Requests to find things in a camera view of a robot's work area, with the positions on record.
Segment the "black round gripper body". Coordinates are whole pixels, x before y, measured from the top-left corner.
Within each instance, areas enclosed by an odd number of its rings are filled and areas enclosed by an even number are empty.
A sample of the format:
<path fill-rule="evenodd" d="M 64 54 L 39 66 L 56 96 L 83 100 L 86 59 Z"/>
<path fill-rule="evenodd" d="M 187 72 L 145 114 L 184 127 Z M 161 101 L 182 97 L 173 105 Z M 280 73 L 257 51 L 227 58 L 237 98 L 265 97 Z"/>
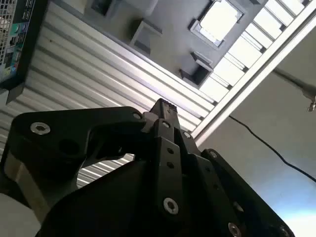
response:
<path fill-rule="evenodd" d="M 133 161 L 59 201 L 40 237 L 216 237 L 214 219 L 191 202 L 179 161 Z"/>

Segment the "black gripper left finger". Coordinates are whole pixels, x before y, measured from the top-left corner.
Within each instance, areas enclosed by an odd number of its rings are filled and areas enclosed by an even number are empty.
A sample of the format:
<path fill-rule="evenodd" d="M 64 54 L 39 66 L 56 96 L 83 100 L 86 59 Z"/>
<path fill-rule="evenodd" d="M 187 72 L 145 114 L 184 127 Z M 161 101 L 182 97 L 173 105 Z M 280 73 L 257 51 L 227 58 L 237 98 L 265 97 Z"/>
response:
<path fill-rule="evenodd" d="M 176 106 L 163 99 L 144 113 L 126 106 L 20 114 L 1 158 L 1 192 L 43 216 L 77 190 L 81 168 L 148 154 L 155 136 L 172 141 L 179 126 Z"/>

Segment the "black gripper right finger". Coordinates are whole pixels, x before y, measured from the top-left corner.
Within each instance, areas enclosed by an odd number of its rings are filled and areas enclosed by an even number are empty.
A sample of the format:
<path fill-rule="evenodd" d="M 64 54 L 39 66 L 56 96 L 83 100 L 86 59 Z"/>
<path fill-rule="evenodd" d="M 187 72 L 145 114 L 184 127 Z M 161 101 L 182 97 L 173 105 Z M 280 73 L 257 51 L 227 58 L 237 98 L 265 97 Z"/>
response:
<path fill-rule="evenodd" d="M 168 213 L 178 224 L 171 237 L 291 237 L 294 233 L 213 149 L 199 151 L 180 128 L 177 107 L 169 104 L 173 127 L 168 149 L 172 195 Z"/>

